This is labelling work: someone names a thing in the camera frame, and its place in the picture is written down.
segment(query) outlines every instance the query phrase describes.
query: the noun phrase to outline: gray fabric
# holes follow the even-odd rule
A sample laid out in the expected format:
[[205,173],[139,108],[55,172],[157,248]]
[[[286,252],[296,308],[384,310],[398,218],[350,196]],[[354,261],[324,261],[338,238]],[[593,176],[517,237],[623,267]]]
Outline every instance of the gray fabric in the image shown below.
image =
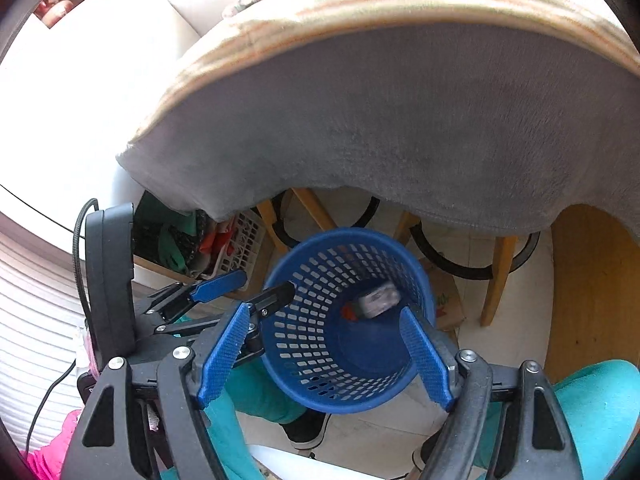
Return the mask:
[[588,203],[640,235],[640,79],[534,32],[439,23],[337,36],[194,92],[118,158],[176,209],[228,218],[353,186],[494,234]]

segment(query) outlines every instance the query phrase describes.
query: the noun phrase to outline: teal pants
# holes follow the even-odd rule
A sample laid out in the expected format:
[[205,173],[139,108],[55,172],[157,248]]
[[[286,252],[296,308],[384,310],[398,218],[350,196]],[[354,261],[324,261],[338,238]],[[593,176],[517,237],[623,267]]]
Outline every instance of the teal pants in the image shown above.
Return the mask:
[[[204,410],[211,421],[207,433],[229,480],[264,480],[244,443],[236,411],[287,424],[305,410],[276,386],[260,359],[231,370],[222,394]],[[161,476],[178,478],[173,468]]]
[[[606,361],[580,370],[554,389],[574,436],[584,480],[603,480],[622,454],[640,415],[638,369],[626,361]],[[225,391],[205,409],[212,421],[207,433],[229,480],[264,480],[244,443],[236,410],[287,424],[305,408],[289,399],[262,362],[254,360],[235,368]],[[492,404],[474,460],[479,467],[489,465],[499,419],[500,405]],[[169,469],[162,478],[173,480],[177,475]]]

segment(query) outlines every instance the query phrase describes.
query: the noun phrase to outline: blue clamp pad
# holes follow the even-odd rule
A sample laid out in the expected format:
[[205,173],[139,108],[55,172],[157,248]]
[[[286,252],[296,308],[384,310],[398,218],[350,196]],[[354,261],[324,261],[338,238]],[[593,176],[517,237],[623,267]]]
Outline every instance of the blue clamp pad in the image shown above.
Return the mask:
[[449,389],[447,367],[408,306],[400,313],[400,335],[418,368],[429,398],[447,412],[450,411],[455,398]]
[[207,303],[207,301],[215,300],[223,294],[240,288],[245,283],[246,273],[244,270],[232,270],[227,274],[197,284],[191,293],[191,299],[196,302]]
[[217,399],[222,393],[222,388],[236,362],[248,330],[249,306],[246,303],[241,303],[226,323],[202,366],[201,385],[196,396],[201,409],[206,408],[212,400]]

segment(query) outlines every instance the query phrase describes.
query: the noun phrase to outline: wooden chair leg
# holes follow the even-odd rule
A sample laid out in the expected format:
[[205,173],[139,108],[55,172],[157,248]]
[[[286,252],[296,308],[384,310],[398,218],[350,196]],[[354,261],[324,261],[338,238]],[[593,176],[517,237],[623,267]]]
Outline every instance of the wooden chair leg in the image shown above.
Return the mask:
[[407,245],[411,233],[409,229],[416,225],[420,221],[420,217],[409,213],[408,211],[402,211],[400,220],[396,226],[396,232],[394,232],[394,240],[399,241],[402,245]]
[[267,232],[269,233],[271,240],[273,240],[273,244],[276,246],[276,249],[280,254],[286,254],[287,251],[289,251],[289,248],[284,243],[282,243],[282,241],[280,241],[280,239],[276,236],[276,233],[273,231],[272,226],[277,220],[276,211],[273,208],[273,203],[271,203],[271,200],[265,200],[264,202],[260,202],[257,205],[257,208],[260,212],[262,220],[264,221],[264,225],[267,228]]
[[306,187],[293,187],[292,190],[322,231],[338,227],[312,190]]
[[517,236],[498,237],[495,239],[494,262],[492,263],[494,277],[489,281],[489,287],[486,291],[484,307],[480,316],[480,326],[489,326],[494,320],[504,285],[511,269],[517,241]]

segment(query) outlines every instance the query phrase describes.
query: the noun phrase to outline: blue wastebasket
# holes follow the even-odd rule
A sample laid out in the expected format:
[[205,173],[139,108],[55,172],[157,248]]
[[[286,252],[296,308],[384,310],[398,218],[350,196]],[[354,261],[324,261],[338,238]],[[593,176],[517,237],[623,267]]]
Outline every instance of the blue wastebasket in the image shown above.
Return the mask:
[[[391,280],[401,301],[373,319],[342,315],[346,302]],[[403,306],[415,303],[435,324],[435,307],[420,263],[375,231],[339,228],[315,235],[283,257],[267,286],[290,281],[294,301],[261,325],[264,364],[300,404],[328,413],[379,406],[416,375],[399,332]]]

